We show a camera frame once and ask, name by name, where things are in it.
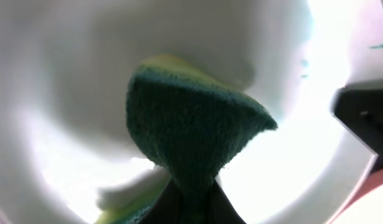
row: white bowl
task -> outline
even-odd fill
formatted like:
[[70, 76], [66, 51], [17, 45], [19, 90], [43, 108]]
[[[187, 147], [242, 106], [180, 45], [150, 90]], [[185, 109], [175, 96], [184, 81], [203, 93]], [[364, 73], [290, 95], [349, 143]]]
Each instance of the white bowl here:
[[152, 168], [126, 130], [125, 94], [158, 53], [279, 122], [220, 173], [247, 223], [324, 223], [372, 165], [330, 105], [351, 75], [383, 71], [383, 51], [368, 50], [383, 41], [379, 0], [17, 3], [0, 2], [0, 211], [14, 224], [92, 223], [99, 187]]

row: green sponge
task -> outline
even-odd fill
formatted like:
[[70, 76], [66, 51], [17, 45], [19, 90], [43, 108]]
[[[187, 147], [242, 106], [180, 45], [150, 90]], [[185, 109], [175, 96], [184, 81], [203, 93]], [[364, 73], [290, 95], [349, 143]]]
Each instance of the green sponge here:
[[141, 63], [126, 112], [136, 145], [182, 192], [184, 223], [203, 223], [202, 204], [220, 169], [256, 134], [277, 128], [255, 100], [172, 55]]

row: sponge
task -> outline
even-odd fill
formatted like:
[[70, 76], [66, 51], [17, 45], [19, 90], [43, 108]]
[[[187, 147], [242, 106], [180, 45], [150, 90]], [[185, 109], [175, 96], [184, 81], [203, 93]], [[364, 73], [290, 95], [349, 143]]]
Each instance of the sponge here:
[[204, 200], [220, 169], [256, 134], [277, 128], [254, 99], [168, 54], [137, 68], [126, 114], [136, 145], [181, 191], [182, 223], [204, 223]]

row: dark green scouring pad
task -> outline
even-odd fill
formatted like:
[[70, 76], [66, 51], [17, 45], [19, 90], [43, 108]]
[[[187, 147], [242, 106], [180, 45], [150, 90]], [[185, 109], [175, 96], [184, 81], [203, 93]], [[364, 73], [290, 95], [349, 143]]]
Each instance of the dark green scouring pad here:
[[256, 134], [277, 128], [255, 100], [172, 55], [141, 63], [126, 112], [136, 145], [181, 192], [180, 223], [204, 223], [203, 204], [220, 169]]

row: black object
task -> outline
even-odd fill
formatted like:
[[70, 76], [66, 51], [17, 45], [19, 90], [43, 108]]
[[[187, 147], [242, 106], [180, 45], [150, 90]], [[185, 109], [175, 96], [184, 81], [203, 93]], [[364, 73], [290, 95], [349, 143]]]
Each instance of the black object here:
[[[217, 182], [209, 189], [205, 206], [206, 224], [245, 224]], [[181, 192], [171, 180], [139, 224], [178, 224], [180, 215]]]
[[339, 90], [333, 111], [340, 122], [379, 155], [383, 166], [383, 80]]

